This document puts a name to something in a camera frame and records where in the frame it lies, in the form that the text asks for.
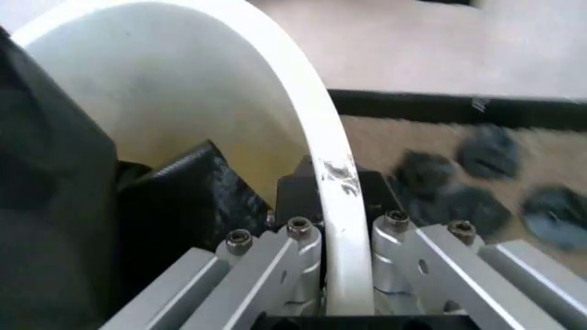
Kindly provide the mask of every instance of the bolt head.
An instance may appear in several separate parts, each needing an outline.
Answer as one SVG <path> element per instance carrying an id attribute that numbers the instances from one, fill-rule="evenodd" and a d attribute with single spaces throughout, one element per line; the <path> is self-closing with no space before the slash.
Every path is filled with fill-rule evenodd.
<path id="1" fill-rule="evenodd" d="M 287 221 L 287 236 L 302 240 L 307 239 L 312 231 L 312 222 L 304 217 L 293 217 Z"/>
<path id="2" fill-rule="evenodd" d="M 391 210 L 385 213 L 385 224 L 394 232 L 405 232 L 410 219 L 404 211 Z"/>
<path id="3" fill-rule="evenodd" d="M 253 236 L 248 230 L 237 229 L 226 235 L 226 248 L 235 256 L 242 256 L 253 245 Z"/>
<path id="4" fill-rule="evenodd" d="M 465 245 L 471 245 L 477 236 L 475 226 L 464 220 L 451 221 L 447 226 L 448 231 Z"/>

